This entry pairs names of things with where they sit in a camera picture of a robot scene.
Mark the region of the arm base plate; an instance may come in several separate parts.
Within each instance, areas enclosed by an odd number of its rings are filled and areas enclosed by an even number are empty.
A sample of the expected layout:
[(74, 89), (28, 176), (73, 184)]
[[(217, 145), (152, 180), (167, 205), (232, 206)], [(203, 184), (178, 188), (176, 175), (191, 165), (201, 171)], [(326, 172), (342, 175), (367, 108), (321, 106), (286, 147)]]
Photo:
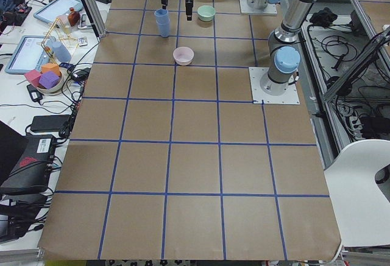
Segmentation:
[(254, 104), (299, 105), (294, 76), (286, 83), (274, 83), (268, 77), (268, 67), (250, 67), (249, 78)]
[(239, 5), (243, 15), (277, 16), (275, 4), (266, 0), (239, 0)]

